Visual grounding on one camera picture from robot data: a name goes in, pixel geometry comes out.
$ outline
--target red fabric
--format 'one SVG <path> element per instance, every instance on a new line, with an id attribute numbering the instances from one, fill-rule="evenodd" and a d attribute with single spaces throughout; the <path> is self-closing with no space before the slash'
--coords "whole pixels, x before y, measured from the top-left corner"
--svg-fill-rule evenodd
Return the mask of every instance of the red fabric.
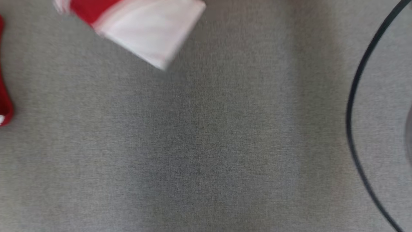
<path id="1" fill-rule="evenodd" d="M 4 21 L 0 15 L 0 42 L 3 33 Z M 3 78 L 1 76 L 0 69 L 0 115 L 5 116 L 4 121 L 0 122 L 0 126 L 7 125 L 13 116 L 13 105 L 10 101 L 9 95 L 7 94 L 6 86 L 3 83 Z"/>
<path id="2" fill-rule="evenodd" d="M 107 9 L 120 1 L 122 0 L 72 0 L 70 9 L 92 25 Z"/>

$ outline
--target red and white fabric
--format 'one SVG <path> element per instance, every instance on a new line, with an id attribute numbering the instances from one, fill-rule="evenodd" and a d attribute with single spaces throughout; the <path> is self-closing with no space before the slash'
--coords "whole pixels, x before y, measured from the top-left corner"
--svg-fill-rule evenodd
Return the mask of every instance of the red and white fabric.
<path id="1" fill-rule="evenodd" d="M 3 33 L 4 21 L 0 16 L 0 42 Z M 7 94 L 6 86 L 4 85 L 0 69 L 0 127 L 7 125 L 13 117 L 13 104 Z"/>
<path id="2" fill-rule="evenodd" d="M 166 69 L 198 21 L 201 0 L 55 0 L 60 13 L 74 13 L 99 35 L 159 69 Z"/>

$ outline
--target gray carpet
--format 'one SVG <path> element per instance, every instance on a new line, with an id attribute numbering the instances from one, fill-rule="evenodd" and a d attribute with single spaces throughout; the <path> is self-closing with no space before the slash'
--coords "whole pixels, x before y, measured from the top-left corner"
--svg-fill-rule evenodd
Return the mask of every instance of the gray carpet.
<path id="1" fill-rule="evenodd" d="M 50 0 L 0 0 L 1 232 L 390 232 L 349 155 L 357 64 L 397 0 L 207 0 L 167 72 Z M 412 12 L 374 53 L 355 136 L 412 230 Z"/>

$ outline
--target black cable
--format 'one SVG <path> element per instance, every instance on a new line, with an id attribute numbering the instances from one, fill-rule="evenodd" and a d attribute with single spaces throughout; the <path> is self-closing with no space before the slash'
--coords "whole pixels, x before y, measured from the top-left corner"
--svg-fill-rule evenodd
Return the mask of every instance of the black cable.
<path id="1" fill-rule="evenodd" d="M 352 87 L 351 87 L 351 92 L 349 94 L 349 100 L 348 100 L 348 105 L 347 105 L 347 110 L 346 110 L 346 135 L 348 138 L 348 144 L 349 148 L 352 152 L 352 159 L 355 163 L 356 169 L 358 170 L 358 173 L 360 175 L 360 178 L 362 179 L 363 185 L 366 188 L 366 191 L 368 192 L 369 196 L 372 198 L 373 203 L 376 205 L 376 207 L 379 209 L 379 211 L 382 213 L 382 215 L 388 220 L 388 222 L 391 224 L 391 226 L 397 231 L 397 232 L 403 232 L 403 230 L 400 228 L 400 226 L 396 223 L 396 221 L 391 217 L 391 215 L 386 211 L 386 209 L 383 207 L 382 203 L 379 201 L 378 197 L 376 196 L 375 192 L 372 189 L 372 186 L 370 185 L 368 178 L 365 175 L 365 172 L 363 171 L 362 165 L 359 161 L 358 154 L 356 152 L 355 148 L 355 143 L 353 141 L 353 133 L 352 133 L 352 111 L 353 111 L 353 103 L 355 101 L 355 95 L 356 91 L 358 89 L 359 81 L 361 79 L 362 73 L 365 70 L 366 64 L 368 63 L 368 60 L 373 53 L 373 50 L 375 49 L 376 45 L 380 41 L 382 35 L 385 33 L 389 25 L 393 22 L 393 20 L 398 16 L 398 14 L 411 2 L 412 0 L 401 0 L 395 8 L 392 10 L 392 12 L 386 17 L 382 25 L 379 27 L 378 31 L 376 32 L 375 36 L 373 37 L 372 41 L 370 42 L 368 48 L 366 49 L 365 54 L 362 57 L 362 60 L 360 61 L 358 70 L 356 71 L 355 77 L 353 79 Z"/>

